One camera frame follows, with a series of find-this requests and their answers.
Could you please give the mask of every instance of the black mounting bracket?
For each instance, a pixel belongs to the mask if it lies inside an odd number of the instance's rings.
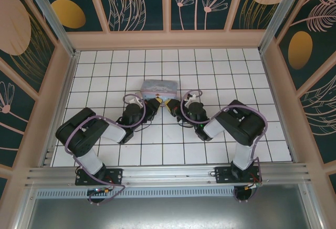
[[[122,180],[122,169],[106,169],[105,179],[102,181],[109,182],[110,178],[114,184],[121,184]],[[76,173],[76,186],[93,186],[93,185],[103,185],[102,183],[97,182],[96,180],[89,177],[84,170],[79,169]]]
[[[216,183],[253,183],[253,175],[260,181],[258,166],[250,166],[246,174],[239,181],[231,173],[231,167],[215,167],[215,172],[211,176],[216,178]]]

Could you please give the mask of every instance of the white tile floor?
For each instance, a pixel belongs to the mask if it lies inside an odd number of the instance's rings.
[[[257,49],[82,51],[64,121],[84,107],[117,120],[123,112],[122,97],[139,91],[144,79],[177,81],[179,97],[202,89],[201,102],[209,117],[234,99],[254,107],[269,121],[256,156],[261,162],[291,161]],[[193,129],[180,127],[161,108],[152,126],[135,133],[128,144],[102,138],[94,149],[108,166],[227,163],[234,157],[235,141],[224,132],[202,142]],[[74,166],[61,144],[52,166]]]

